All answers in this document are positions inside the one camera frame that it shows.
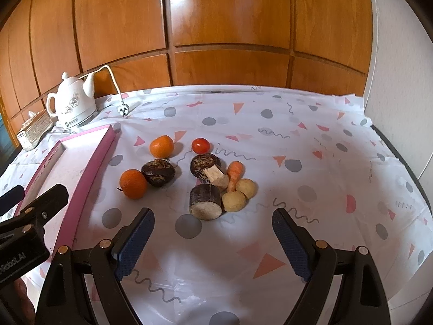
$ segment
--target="tomato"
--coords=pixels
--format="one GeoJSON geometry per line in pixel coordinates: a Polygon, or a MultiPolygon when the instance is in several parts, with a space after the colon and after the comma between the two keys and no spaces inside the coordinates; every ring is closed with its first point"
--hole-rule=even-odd
{"type": "Polygon", "coordinates": [[[192,141],[191,148],[196,154],[206,154],[211,149],[211,144],[204,138],[196,138],[192,141]]]}

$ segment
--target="kettle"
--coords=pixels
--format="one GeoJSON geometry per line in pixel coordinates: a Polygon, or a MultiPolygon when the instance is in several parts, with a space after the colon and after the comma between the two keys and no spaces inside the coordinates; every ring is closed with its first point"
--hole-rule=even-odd
{"type": "Polygon", "coordinates": [[[77,77],[69,77],[66,72],[62,74],[57,93],[49,93],[46,108],[51,117],[58,117],[64,129],[78,126],[97,111],[93,97],[95,88],[93,84],[94,73],[90,73],[85,81],[77,77]],[[49,106],[54,98],[55,112],[49,106]]]}

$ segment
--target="potato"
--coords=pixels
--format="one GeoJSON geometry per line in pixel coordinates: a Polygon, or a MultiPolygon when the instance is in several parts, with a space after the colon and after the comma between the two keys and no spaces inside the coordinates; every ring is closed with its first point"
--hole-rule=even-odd
{"type": "Polygon", "coordinates": [[[242,210],[246,205],[245,195],[241,192],[228,192],[222,196],[222,205],[224,210],[229,213],[235,213],[242,210]]]}
{"type": "Polygon", "coordinates": [[[257,194],[257,185],[248,178],[242,178],[236,183],[236,190],[242,192],[248,199],[257,194]]]}

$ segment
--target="blue gripper pad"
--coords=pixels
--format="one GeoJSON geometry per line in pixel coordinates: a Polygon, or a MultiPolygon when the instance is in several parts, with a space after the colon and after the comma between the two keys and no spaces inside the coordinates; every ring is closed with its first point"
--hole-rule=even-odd
{"type": "Polygon", "coordinates": [[[308,264],[308,253],[296,237],[289,224],[284,219],[279,209],[272,215],[272,228],[289,259],[290,265],[296,275],[308,282],[311,277],[311,269],[308,264]]]}
{"type": "Polygon", "coordinates": [[[131,274],[154,227],[155,216],[153,211],[143,208],[134,221],[122,232],[111,251],[112,257],[117,260],[114,274],[118,281],[131,274]]]}

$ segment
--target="kettle handle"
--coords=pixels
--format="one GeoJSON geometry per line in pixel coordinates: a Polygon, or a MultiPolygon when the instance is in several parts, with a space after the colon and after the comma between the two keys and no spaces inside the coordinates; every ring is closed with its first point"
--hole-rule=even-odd
{"type": "Polygon", "coordinates": [[[51,117],[57,117],[57,113],[56,112],[52,112],[51,108],[50,108],[50,100],[51,98],[55,99],[55,93],[49,93],[47,96],[47,103],[46,103],[46,108],[47,108],[47,112],[48,115],[50,115],[51,117]]]}

